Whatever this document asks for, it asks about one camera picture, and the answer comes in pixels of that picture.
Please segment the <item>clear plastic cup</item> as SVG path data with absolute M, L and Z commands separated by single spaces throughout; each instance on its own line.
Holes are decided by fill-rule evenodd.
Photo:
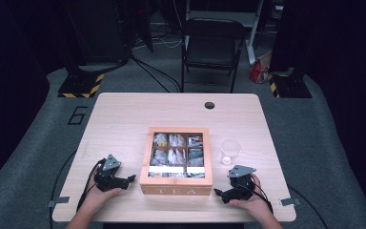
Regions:
M 222 142 L 221 144 L 221 159 L 220 162 L 223 165 L 231 165 L 234 163 L 236 158 L 241 153 L 241 146 L 240 144 L 233 140 L 227 139 Z

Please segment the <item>grey tape piece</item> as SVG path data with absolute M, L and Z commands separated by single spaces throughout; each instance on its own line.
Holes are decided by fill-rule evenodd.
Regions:
M 69 197 L 58 197 L 58 198 L 51 199 L 48 202 L 47 207 L 54 208 L 57 204 L 68 203 L 69 199 L 70 199 Z
M 297 206 L 301 204 L 299 198 L 280 198 L 278 201 L 281 206 Z

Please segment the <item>wooden tea box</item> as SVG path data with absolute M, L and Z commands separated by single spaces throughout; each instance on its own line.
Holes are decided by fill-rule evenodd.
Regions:
M 155 133 L 201 133 L 205 150 L 205 177 L 149 177 L 151 149 Z M 207 128 L 150 128 L 139 183 L 144 195 L 208 196 L 213 187 L 209 130 Z

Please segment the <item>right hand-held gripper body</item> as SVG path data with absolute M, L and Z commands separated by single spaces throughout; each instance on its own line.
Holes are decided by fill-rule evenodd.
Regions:
M 255 184 L 250 174 L 255 172 L 255 168 L 243 165 L 235 165 L 227 174 L 234 194 L 240 195 L 240 199 L 249 199 L 254 192 Z

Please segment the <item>person's right hand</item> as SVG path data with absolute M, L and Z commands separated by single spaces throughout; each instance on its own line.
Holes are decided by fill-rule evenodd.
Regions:
M 246 210 L 252 218 L 261 222 L 272 217 L 273 214 L 270 210 L 268 203 L 263 199 L 263 193 L 261 191 L 260 180 L 255 174 L 250 174 L 255 188 L 253 195 L 247 200 L 232 199 L 229 204 L 233 207 Z

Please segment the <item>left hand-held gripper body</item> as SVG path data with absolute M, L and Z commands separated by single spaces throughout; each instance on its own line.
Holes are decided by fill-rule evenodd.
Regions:
M 97 188 L 102 192 L 110 191 L 114 188 L 120 188 L 121 184 L 127 181 L 126 178 L 116 177 L 115 174 L 121 167 L 121 162 L 113 155 L 108 155 L 99 161 L 99 167 L 94 175 L 94 181 Z

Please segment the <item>black folding chair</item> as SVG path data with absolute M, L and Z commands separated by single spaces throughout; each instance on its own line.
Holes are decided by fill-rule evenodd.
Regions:
M 195 17 L 181 29 L 180 92 L 185 91 L 190 68 L 227 71 L 234 91 L 238 63 L 247 30 L 235 20 Z

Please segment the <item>striped black stand base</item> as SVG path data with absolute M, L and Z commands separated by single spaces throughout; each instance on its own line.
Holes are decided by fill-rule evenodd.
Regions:
M 58 90 L 59 97 L 90 98 L 97 93 L 103 80 L 103 74 L 83 76 L 81 79 L 67 77 Z
M 268 76 L 271 91 L 274 97 L 279 98 L 311 98 L 305 82 L 294 80 L 287 74 L 270 74 Z

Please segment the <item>assorted tea bag packets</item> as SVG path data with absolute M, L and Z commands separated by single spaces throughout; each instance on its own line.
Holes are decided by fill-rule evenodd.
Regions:
M 205 177 L 205 150 L 201 133 L 155 133 L 149 177 Z

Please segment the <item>person's left hand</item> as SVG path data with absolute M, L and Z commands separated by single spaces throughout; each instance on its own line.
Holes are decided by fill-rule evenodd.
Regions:
M 116 197 L 122 192 L 121 188 L 111 189 L 107 192 L 102 192 L 96 187 L 94 178 L 92 177 L 89 185 L 88 191 L 85 195 L 85 200 L 79 208 L 79 212 L 83 213 L 97 213 L 109 200 Z

